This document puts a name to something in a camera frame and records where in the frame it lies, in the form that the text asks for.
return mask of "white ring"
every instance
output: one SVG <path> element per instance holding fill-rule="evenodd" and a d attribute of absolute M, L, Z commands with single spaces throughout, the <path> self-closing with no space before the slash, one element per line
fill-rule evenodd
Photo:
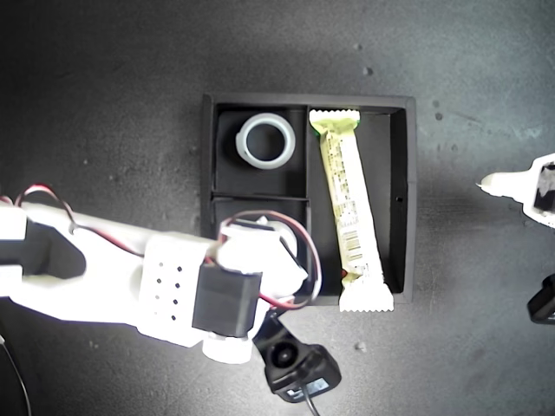
<path fill-rule="evenodd" d="M 284 150 L 274 160 L 260 160 L 255 158 L 246 144 L 247 137 L 251 130 L 254 127 L 264 124 L 274 126 L 284 136 Z M 276 169 L 285 165 L 287 161 L 291 159 L 293 152 L 295 152 L 295 132 L 291 124 L 283 117 L 272 113 L 261 113 L 253 115 L 241 127 L 241 130 L 235 138 L 235 146 L 239 156 L 254 167 L 258 169 Z"/>

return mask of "robotic arm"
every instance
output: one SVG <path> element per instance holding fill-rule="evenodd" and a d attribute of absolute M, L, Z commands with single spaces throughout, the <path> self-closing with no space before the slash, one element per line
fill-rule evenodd
<path fill-rule="evenodd" d="M 22 204 L 32 192 L 48 193 L 64 209 Z M 273 214 L 266 212 L 301 227 Z M 0 202 L 0 296 L 65 321 L 126 323 L 183 347 L 202 342 L 216 361 L 245 363 L 272 304 L 303 306 L 286 300 L 308 276 L 291 227 L 254 215 L 228 218 L 213 241 L 75 214 L 35 185 L 15 205 Z M 313 299 L 320 265 L 301 229 L 317 264 Z"/>
<path fill-rule="evenodd" d="M 491 173 L 479 187 L 495 197 L 514 199 L 528 217 L 555 228 L 555 153 L 535 159 L 527 171 Z M 555 274 L 544 279 L 527 306 L 533 322 L 555 324 Z"/>

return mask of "dark speckled surface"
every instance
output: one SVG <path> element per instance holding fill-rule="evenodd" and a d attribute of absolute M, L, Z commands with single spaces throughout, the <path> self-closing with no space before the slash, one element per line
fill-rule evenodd
<path fill-rule="evenodd" d="M 14 196 L 50 182 L 78 211 L 193 232 L 203 92 L 414 96 L 414 302 L 387 315 L 285 316 L 342 367 L 317 406 L 551 416 L 555 328 L 530 323 L 526 302 L 555 271 L 555 235 L 474 183 L 555 152 L 553 19 L 548 0 L 5 1 L 0 185 Z M 258 357 L 225 366 L 7 300 L 0 333 L 36 416 L 308 414 L 269 393 Z M 23 414 L 2 357 L 0 414 Z"/>

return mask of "red wire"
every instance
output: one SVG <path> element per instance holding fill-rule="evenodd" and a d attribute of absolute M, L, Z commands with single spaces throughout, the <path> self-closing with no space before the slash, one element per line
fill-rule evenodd
<path fill-rule="evenodd" d="M 275 299 L 273 299 L 273 298 L 271 298 L 271 297 L 269 297 L 269 296 L 266 296 L 266 295 L 263 294 L 263 293 L 259 293 L 259 294 L 258 294 L 258 297 L 259 297 L 260 299 L 262 299 L 263 301 L 268 302 L 271 306 L 273 306 L 273 307 L 275 307 L 275 308 L 281 308 L 281 309 L 289 309 L 289 310 L 292 310 L 292 309 L 301 309 L 301 308 L 303 307 L 303 305 L 300 304 L 300 303 L 299 303 L 299 304 L 296 304 L 296 303 L 285 303 L 285 302 L 277 301 L 277 300 L 275 300 Z"/>
<path fill-rule="evenodd" d="M 78 223 L 76 223 L 76 221 L 74 220 L 73 217 L 73 211 L 71 209 L 71 207 L 69 206 L 69 204 L 64 201 L 63 199 L 61 199 L 60 197 L 58 197 L 58 195 L 54 192 L 54 190 L 52 190 L 49 186 L 44 185 L 44 184 L 35 184 L 35 185 L 31 185 L 30 187 L 28 187 L 25 191 L 23 191 L 16 199 L 16 206 L 21 206 L 23 199 L 33 193 L 33 192 L 45 192 L 48 193 L 48 195 L 50 195 L 50 197 L 52 197 L 53 199 L 55 199 L 58 203 L 60 203 L 62 205 L 62 208 L 66 211 L 66 213 L 68 214 L 69 220 L 71 221 L 71 225 L 70 225 L 70 229 L 69 232 L 71 234 L 73 234 L 73 232 L 77 229 L 83 229 L 83 230 L 87 230 L 90 232 L 93 232 L 94 234 L 96 234 L 97 236 L 104 238 L 106 241 L 108 241 L 109 243 L 113 244 L 115 247 L 117 247 L 118 249 L 124 250 L 125 252 L 129 253 L 129 254 L 133 254 L 134 256 L 137 257 L 144 257 L 143 254 L 138 253 L 135 250 L 130 249 L 129 247 L 127 247 L 124 243 L 122 243 L 121 241 L 119 241 L 118 239 L 110 236 L 109 234 L 107 234 L 105 231 L 102 230 L 98 230 L 96 228 L 93 227 L 88 227 L 86 225 L 79 225 Z"/>

